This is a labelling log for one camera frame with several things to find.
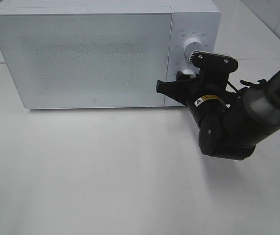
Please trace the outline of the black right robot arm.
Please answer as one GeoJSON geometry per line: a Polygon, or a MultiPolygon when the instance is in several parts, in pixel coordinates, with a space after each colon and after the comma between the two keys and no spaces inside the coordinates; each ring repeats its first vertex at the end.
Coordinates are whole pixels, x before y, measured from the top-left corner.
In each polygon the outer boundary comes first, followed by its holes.
{"type": "Polygon", "coordinates": [[[242,81],[242,89],[227,91],[238,68],[234,58],[196,50],[189,61],[199,69],[194,78],[180,71],[173,82],[158,80],[156,91],[190,109],[204,155],[243,160],[280,129],[280,70],[269,80],[242,81]]]}

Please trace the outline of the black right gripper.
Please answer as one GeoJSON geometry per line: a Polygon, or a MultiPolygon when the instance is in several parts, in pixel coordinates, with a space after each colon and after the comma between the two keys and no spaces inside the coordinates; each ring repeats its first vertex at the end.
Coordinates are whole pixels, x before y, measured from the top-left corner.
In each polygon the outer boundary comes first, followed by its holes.
{"type": "Polygon", "coordinates": [[[230,73],[200,70],[198,74],[178,71],[174,82],[157,80],[156,92],[187,106],[189,98],[216,95],[226,104],[231,103],[231,93],[226,91],[230,73]]]}

